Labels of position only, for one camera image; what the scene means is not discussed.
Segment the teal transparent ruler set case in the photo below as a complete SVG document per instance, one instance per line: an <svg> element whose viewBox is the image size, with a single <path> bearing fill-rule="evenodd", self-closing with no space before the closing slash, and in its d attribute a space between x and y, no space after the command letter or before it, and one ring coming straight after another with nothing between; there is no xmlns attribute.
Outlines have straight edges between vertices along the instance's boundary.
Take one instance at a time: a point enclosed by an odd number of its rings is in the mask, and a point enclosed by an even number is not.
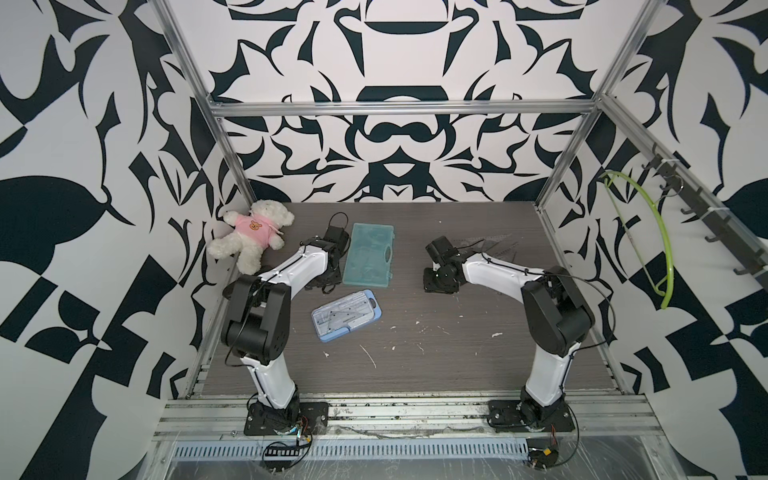
<svg viewBox="0 0 768 480"><path fill-rule="evenodd" d="M355 223L342 283L387 288L391 279L394 239L392 225Z"/></svg>

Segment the clear plastic ruler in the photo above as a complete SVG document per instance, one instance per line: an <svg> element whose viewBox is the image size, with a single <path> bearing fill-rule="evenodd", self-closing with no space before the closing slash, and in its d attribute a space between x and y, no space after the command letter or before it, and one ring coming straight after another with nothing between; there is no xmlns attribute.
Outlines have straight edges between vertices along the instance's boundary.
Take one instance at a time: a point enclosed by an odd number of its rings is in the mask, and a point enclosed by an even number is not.
<svg viewBox="0 0 768 480"><path fill-rule="evenodd" d="M457 249L484 253L487 256L513 262L517 254L519 239L513 234L487 237L469 237L458 240Z"/></svg>

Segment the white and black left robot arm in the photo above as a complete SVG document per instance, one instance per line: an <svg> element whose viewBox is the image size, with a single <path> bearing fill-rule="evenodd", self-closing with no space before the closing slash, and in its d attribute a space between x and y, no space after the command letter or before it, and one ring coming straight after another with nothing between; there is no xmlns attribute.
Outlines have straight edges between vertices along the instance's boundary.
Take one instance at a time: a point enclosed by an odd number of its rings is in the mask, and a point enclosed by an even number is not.
<svg viewBox="0 0 768 480"><path fill-rule="evenodd" d="M263 411L287 422L299 417L299 394L284 357L291 332L291 305L304 290L327 294L341 283L340 263L350 234L329 226L322 236L300 244L276 268L257 276L243 275L230 289L221 342L238 366L248 370Z"/></svg>

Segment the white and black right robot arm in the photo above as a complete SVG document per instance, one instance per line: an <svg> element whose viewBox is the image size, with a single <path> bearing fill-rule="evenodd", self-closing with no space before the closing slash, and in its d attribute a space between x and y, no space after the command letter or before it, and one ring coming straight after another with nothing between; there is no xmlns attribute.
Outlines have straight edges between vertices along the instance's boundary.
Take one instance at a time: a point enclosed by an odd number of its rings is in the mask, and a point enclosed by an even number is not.
<svg viewBox="0 0 768 480"><path fill-rule="evenodd" d="M529 377L514 407L489 414L502 428L541 428L566 407L564 387L576 352L595 319L574 279L561 267L536 269L453 245L441 236L426 247L433 266L424 270L424 290L454 294L465 284L483 286L519 301L536 344Z"/></svg>

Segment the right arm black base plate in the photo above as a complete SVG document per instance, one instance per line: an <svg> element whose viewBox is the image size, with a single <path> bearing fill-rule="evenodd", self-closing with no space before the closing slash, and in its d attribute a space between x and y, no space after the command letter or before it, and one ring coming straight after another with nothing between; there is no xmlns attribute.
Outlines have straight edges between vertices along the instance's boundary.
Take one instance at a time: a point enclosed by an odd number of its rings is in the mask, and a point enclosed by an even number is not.
<svg viewBox="0 0 768 480"><path fill-rule="evenodd" d="M534 400L492 400L488 402L487 424L498 432L573 432L574 415L563 398L541 406Z"/></svg>

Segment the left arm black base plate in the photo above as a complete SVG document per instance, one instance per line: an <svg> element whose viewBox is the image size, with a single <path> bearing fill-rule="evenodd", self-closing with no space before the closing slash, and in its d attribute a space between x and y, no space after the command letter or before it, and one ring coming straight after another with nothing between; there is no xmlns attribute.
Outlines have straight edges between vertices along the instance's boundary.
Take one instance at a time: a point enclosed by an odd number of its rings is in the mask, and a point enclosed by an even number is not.
<svg viewBox="0 0 768 480"><path fill-rule="evenodd" d="M255 402L247 408L243 433L246 436L322 433L328 424L326 402L292 401L285 409Z"/></svg>

